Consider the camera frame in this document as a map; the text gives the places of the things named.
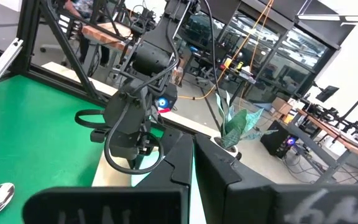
yellow cable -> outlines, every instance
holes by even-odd
[[[262,32],[263,28],[265,27],[265,23],[266,23],[266,20],[267,20],[267,17],[269,15],[269,12],[270,12],[270,9],[272,8],[272,5],[273,5],[273,2],[274,0],[270,0],[271,3],[270,4],[267,4],[268,5],[268,10],[266,12],[266,16],[265,16],[265,19],[264,19],[264,22],[262,24],[262,27],[260,28],[260,32]],[[260,34],[258,34],[258,38],[256,39],[256,44],[255,44],[255,49],[254,49],[254,53],[252,54],[252,58],[251,58],[251,62],[250,62],[250,65],[249,65],[249,71],[252,73],[252,63],[254,62],[254,57],[255,57],[255,53],[256,53],[256,48],[258,47],[258,44],[259,44],[259,38],[260,38]],[[242,99],[242,95],[244,94],[244,91],[246,90],[246,86],[244,85],[242,87],[242,91],[241,91],[241,95],[240,95],[240,100],[239,100],[239,110],[241,109],[241,99]]]
[[[274,0],[269,0],[268,4],[266,5],[265,9],[262,11],[262,13],[260,14],[259,18],[256,20],[254,26],[252,27],[252,29],[255,29],[255,27],[257,26],[257,24],[259,23],[260,19],[262,18],[262,16],[265,14],[265,11],[267,10],[267,8],[269,7],[269,5],[272,3],[272,1]],[[242,42],[241,46],[238,48],[238,50],[236,51],[236,53],[234,54],[232,60],[234,60],[237,57],[237,54],[240,52],[240,50],[242,49],[242,47],[244,46],[244,44],[247,42],[248,38],[250,35],[248,35],[244,41]],[[220,74],[217,82],[219,83],[220,79],[223,77],[224,72],[226,71],[227,67],[225,67],[222,71],[222,73]],[[211,94],[211,92],[214,90],[214,88],[216,87],[216,84],[214,86],[212,86],[212,88],[209,90],[209,92],[207,92],[207,94],[205,94],[204,96],[201,97],[190,97],[190,96],[178,96],[178,98],[183,98],[183,99],[191,99],[191,100],[202,100],[204,98],[206,98],[209,94]]]

white pot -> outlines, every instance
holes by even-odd
[[[215,141],[215,138],[221,138],[220,136],[215,136],[215,137],[211,137],[211,141],[213,143],[215,143],[217,146],[219,146],[223,151],[229,153],[232,157],[236,157],[237,154],[239,153],[239,149],[237,148],[237,146],[233,146],[231,147],[229,150],[226,150],[224,148],[222,148],[216,141]]]

computer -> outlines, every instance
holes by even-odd
[[[316,99],[321,102],[325,102],[326,100],[328,100],[328,98],[333,96],[333,94],[337,92],[338,89],[339,88],[335,86],[327,86],[327,88],[323,89],[321,93],[316,96]]]

snake plant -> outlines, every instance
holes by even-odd
[[[216,103],[219,107],[219,114],[223,119],[220,133],[221,147],[224,149],[229,149],[230,147],[237,145],[241,140],[253,140],[262,137],[264,134],[271,134],[277,131],[250,132],[258,122],[263,109],[260,109],[255,113],[249,113],[246,109],[235,113],[233,105],[229,106],[229,102],[230,96],[227,91],[225,101],[222,101],[220,96],[216,94]]]

green tabletop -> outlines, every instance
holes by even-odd
[[[0,223],[22,223],[24,202],[39,190],[91,186],[103,146],[74,122],[91,108],[98,107],[20,75],[0,83],[0,184],[16,188]]]

